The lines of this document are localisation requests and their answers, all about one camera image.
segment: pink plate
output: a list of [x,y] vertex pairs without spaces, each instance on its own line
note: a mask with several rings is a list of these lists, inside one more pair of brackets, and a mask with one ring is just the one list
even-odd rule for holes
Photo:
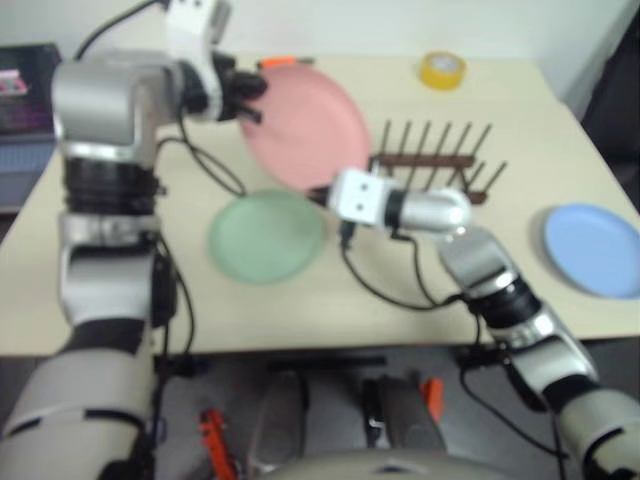
[[339,85],[304,65],[262,73],[269,88],[251,102],[262,123],[240,125],[249,148],[276,179],[304,192],[328,185],[343,168],[366,168],[367,127]]

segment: table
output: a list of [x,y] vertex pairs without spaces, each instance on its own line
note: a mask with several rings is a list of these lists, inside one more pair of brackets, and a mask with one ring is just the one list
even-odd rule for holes
[[[251,65],[255,56],[241,58]],[[469,61],[465,83],[453,92],[422,86],[415,59],[321,57],[317,68],[341,82],[362,109],[378,148],[383,125],[394,122],[390,149],[404,122],[429,119],[435,131],[453,122],[453,142],[467,121],[473,139],[486,123],[492,133],[479,152],[485,172],[508,161],[487,204],[474,209],[478,223],[501,239],[539,296],[582,339],[640,334],[640,302],[596,298],[568,284],[548,264],[540,246],[544,215],[557,205],[589,202],[611,209],[640,228],[640,218],[571,112],[552,96],[532,63]],[[193,140],[223,159],[251,191],[277,187],[241,141],[237,124],[188,122]],[[160,136],[172,134],[164,128]],[[417,144],[411,135],[407,149]],[[433,149],[436,136],[430,135]],[[360,288],[341,264],[337,220],[323,212],[327,241],[320,257],[290,281],[249,286],[224,277],[205,252],[205,234],[230,197],[203,175],[179,145],[167,145],[158,175],[169,189],[158,213],[194,297],[198,330],[194,352],[254,351],[466,343],[474,322],[463,305],[432,313],[389,306]],[[0,354],[49,354],[68,335],[57,301],[57,214],[63,208],[61,159],[55,154],[0,248]],[[448,175],[440,174],[442,184]],[[439,297],[455,290],[433,247],[421,240],[422,267]],[[419,302],[410,247],[360,229],[352,258],[369,281],[390,295]],[[171,349],[186,338],[184,305],[172,323]]]

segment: tape roll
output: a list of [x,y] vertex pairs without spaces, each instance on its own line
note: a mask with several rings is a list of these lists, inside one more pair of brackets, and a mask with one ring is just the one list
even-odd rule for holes
[[452,90],[460,85],[466,64],[449,52],[432,52],[422,60],[420,79],[425,85],[438,90]]

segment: black cable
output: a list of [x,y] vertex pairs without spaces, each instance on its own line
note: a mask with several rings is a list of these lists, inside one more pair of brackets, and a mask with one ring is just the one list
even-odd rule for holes
[[478,347],[480,345],[480,339],[482,338],[482,320],[477,313],[473,316],[476,321],[476,335],[473,339],[473,346]]
[[82,57],[84,56],[84,54],[89,49],[89,47],[93,44],[93,42],[95,42],[98,39],[98,37],[100,37],[102,34],[104,34],[107,30],[110,30],[111,28],[115,27],[118,23],[124,22],[128,18],[133,17],[135,14],[141,12],[142,10],[145,10],[146,8],[148,8],[151,5],[154,5],[156,3],[159,3],[158,0],[147,0],[145,2],[142,2],[142,3],[138,4],[138,5],[136,5],[135,7],[130,8],[129,10],[125,10],[121,14],[113,17],[108,22],[106,22],[106,23],[102,24],[101,26],[99,26],[97,29],[95,29],[82,42],[82,44],[78,48],[78,51],[73,56],[73,59],[74,60],[81,60]]
[[342,260],[344,261],[345,265],[347,266],[347,268],[349,269],[349,271],[351,272],[353,277],[356,279],[356,281],[362,287],[364,287],[369,293],[371,293],[374,296],[378,297],[380,300],[384,300],[385,302],[390,303],[392,305],[395,305],[397,307],[406,308],[407,310],[414,310],[414,311],[418,311],[418,312],[428,312],[428,311],[438,310],[440,308],[443,308],[443,307],[446,307],[448,305],[451,305],[452,303],[457,302],[458,300],[460,300],[462,298],[462,296],[460,294],[451,295],[451,296],[447,297],[443,302],[441,302],[439,304],[435,304],[435,305],[415,305],[415,304],[403,302],[401,300],[397,300],[397,299],[395,299],[393,297],[390,297],[387,294],[381,292],[380,290],[377,290],[376,288],[372,287],[371,285],[369,285],[369,283],[362,277],[362,275],[360,275],[360,273],[358,273],[358,271],[356,270],[355,266],[353,265],[353,262],[349,258],[348,248],[347,247],[343,246],[340,249],[340,254],[342,256]]
[[553,444],[556,447],[556,462],[558,463],[558,477],[560,480],[567,480],[567,469],[565,467],[564,461],[566,455],[562,454],[562,440],[560,439],[560,432],[558,431],[558,424],[556,422],[553,413],[551,416],[551,431],[553,432]]
[[164,387],[168,381],[167,373],[169,371],[169,338],[170,338],[169,323],[164,326],[164,333],[162,336],[162,352],[159,359],[159,374],[158,383],[156,389],[153,392],[153,414],[151,417],[151,442],[152,447],[155,448],[158,444],[158,430],[160,428],[160,414],[162,412],[162,398],[164,396]]
[[164,236],[160,234],[158,236],[158,242],[160,246],[164,250],[165,255],[169,259],[169,262],[172,264],[175,272],[176,279],[178,282],[178,286],[182,290],[182,293],[185,298],[185,302],[187,304],[188,318],[189,318],[189,333],[187,335],[187,342],[184,346],[184,350],[180,356],[180,358],[171,365],[169,362],[169,338],[170,338],[170,321],[164,327],[163,339],[162,339],[162,351],[160,353],[160,361],[159,361],[159,372],[158,372],[158,381],[156,384],[156,389],[153,394],[152,400],[152,423],[151,423],[151,441],[154,447],[157,446],[158,440],[158,430],[160,425],[160,416],[162,413],[162,398],[164,396],[164,389],[171,379],[171,377],[188,361],[189,356],[191,354],[191,347],[193,346],[193,340],[196,335],[196,319],[195,312],[193,309],[193,302],[191,300],[191,294],[189,292],[189,288],[187,287],[186,282],[184,281],[184,277],[180,273],[180,269],[178,268],[173,255],[171,254],[171,250],[169,249],[169,245],[167,244]]
[[[178,123],[178,128],[180,129],[180,134],[182,135],[182,141],[184,145],[186,145],[187,148],[189,149],[189,152],[191,152],[191,157],[193,158],[193,160],[195,160],[195,162],[200,166],[200,168],[204,171],[204,173],[207,174],[209,178],[211,178],[214,182],[216,182],[218,185],[220,185],[223,189],[225,189],[230,194],[236,195],[238,197],[242,197],[246,195],[247,188],[242,183],[242,181],[231,170],[229,170],[229,168],[227,168],[222,162],[220,162],[218,159],[213,157],[211,154],[196,147],[191,142],[191,139],[189,138],[189,135],[187,133],[187,129],[185,128],[185,125],[184,125],[184,116],[183,116],[184,108],[180,107],[178,112],[179,113],[178,113],[177,123]],[[207,165],[200,158],[200,155],[202,155],[204,158],[209,160],[209,162],[213,163],[216,167],[222,170],[225,173],[225,175],[227,175],[233,181],[233,183],[236,184],[235,186],[237,187],[237,190],[234,189],[232,186],[229,186],[227,183],[225,183],[220,177],[218,177],[218,175],[213,170],[207,167]]]
[[[474,340],[474,346],[477,347],[478,345],[480,345],[481,321],[480,321],[480,317],[478,315],[475,316],[475,320],[476,320],[476,335],[475,335],[475,340]],[[464,392],[473,401],[475,401],[477,404],[482,406],[485,410],[487,410],[494,417],[496,417],[498,420],[500,420],[505,426],[507,426],[511,431],[516,433],[520,438],[522,438],[523,440],[525,440],[526,442],[528,442],[529,444],[531,444],[532,446],[534,446],[538,450],[541,450],[541,451],[543,451],[545,453],[548,453],[549,455],[553,455],[554,457],[557,457],[557,458],[559,458],[561,460],[564,460],[564,459],[568,458],[568,455],[566,453],[562,452],[562,450],[560,448],[558,448],[557,445],[554,448],[552,448],[552,447],[549,447],[549,446],[543,444],[542,442],[539,442],[538,440],[536,440],[535,438],[530,436],[528,433],[523,431],[520,427],[518,427],[511,420],[509,420],[498,409],[496,409],[495,407],[490,405],[486,400],[484,400],[483,398],[478,396],[478,394],[475,393],[471,389],[469,384],[467,383],[467,373],[468,372],[469,372],[468,368],[464,368],[464,367],[461,368],[458,380],[459,380],[460,386],[462,387]]]
[[175,261],[175,257],[171,253],[171,250],[169,249],[169,245],[167,244],[167,241],[165,240],[162,234],[158,236],[158,241],[160,242],[160,245],[162,245],[162,248],[164,249],[167,255],[167,258],[169,259],[169,262],[173,265],[173,268],[176,272],[176,279],[178,281],[178,286],[182,290],[185,303],[187,304],[187,312],[188,312],[188,318],[189,318],[189,333],[187,335],[187,342],[185,343],[184,350],[182,352],[182,359],[180,360],[181,363],[184,363],[184,361],[188,358],[188,356],[191,353],[191,347],[193,346],[193,340],[196,335],[196,316],[193,308],[193,301],[191,300],[191,293],[189,292],[187,283],[184,281],[184,277],[182,276],[182,273],[178,268],[178,264]]
[[555,456],[557,454],[557,451],[556,451],[555,448],[548,447],[547,445],[543,444],[542,442],[539,442],[538,440],[536,440],[535,438],[530,436],[528,433],[526,433],[523,430],[521,430],[520,427],[518,427],[515,423],[513,423],[511,420],[509,420],[506,416],[504,416],[502,413],[500,413],[500,411],[498,411],[495,407],[490,405],[486,400],[480,398],[473,390],[471,390],[471,388],[469,387],[469,385],[467,383],[467,373],[468,372],[469,372],[469,370],[467,368],[461,368],[458,380],[460,382],[460,386],[462,387],[462,389],[465,391],[465,393],[467,395],[469,395],[469,397],[471,397],[471,399],[473,401],[475,401],[476,403],[478,403],[479,405],[484,407],[485,410],[487,410],[489,413],[491,413],[494,417],[496,417],[498,420],[500,420],[504,425],[509,427],[514,433],[516,433],[523,440],[527,441],[528,443],[530,443],[531,445],[536,447],[538,450],[542,450],[543,452],[548,453],[549,455],[554,455]]
[[420,247],[418,245],[418,241],[413,237],[407,237],[407,241],[413,245],[413,270],[416,275],[416,281],[418,282],[418,287],[420,291],[424,295],[424,297],[431,302],[432,305],[439,305],[440,302],[436,301],[431,292],[426,287],[424,282],[424,278],[422,277],[422,270],[420,268]]
[[[183,124],[182,120],[178,121],[178,126],[180,127],[181,130],[184,129],[184,124]],[[179,144],[184,145],[185,147],[187,147],[187,149],[189,150],[189,153],[191,154],[191,157],[193,158],[193,160],[198,164],[198,166],[200,168],[202,168],[202,170],[204,170],[204,172],[207,174],[207,176],[209,176],[214,182],[216,182],[218,185],[220,185],[224,190],[226,190],[230,194],[235,195],[237,197],[244,197],[247,194],[247,187],[244,185],[244,183],[242,183],[242,180],[240,180],[240,178],[238,178],[238,176],[235,173],[233,173],[231,171],[231,169],[229,169],[229,167],[227,167],[224,163],[222,163],[220,160],[215,158],[213,155],[211,155],[206,150],[203,150],[202,148],[198,147],[197,145],[194,145],[193,143],[191,143],[191,141],[189,140],[188,137],[186,137],[186,138],[179,138],[179,137],[166,137],[166,138],[163,138],[156,145],[158,153],[160,152],[162,147],[164,147],[167,143],[179,143]],[[235,188],[233,186],[230,186],[228,183],[224,182],[214,171],[212,171],[202,161],[202,158],[200,158],[200,156],[202,156],[205,160],[207,160],[208,162],[210,162],[211,164],[215,165],[217,168],[222,170],[222,172],[227,177],[229,177],[233,183],[235,183]]]

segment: orange clip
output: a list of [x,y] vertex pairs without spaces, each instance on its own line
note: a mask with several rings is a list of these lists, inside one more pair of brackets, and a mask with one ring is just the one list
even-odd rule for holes
[[222,436],[224,419],[216,410],[206,410],[200,417],[202,443],[207,448],[211,466],[218,480],[236,480],[236,472],[231,462],[227,445]]
[[281,65],[296,65],[298,63],[311,65],[313,58],[297,58],[297,57],[270,57],[263,58],[258,62],[258,68],[279,67]]
[[444,383],[439,378],[431,378],[420,387],[424,403],[436,423],[444,412]]

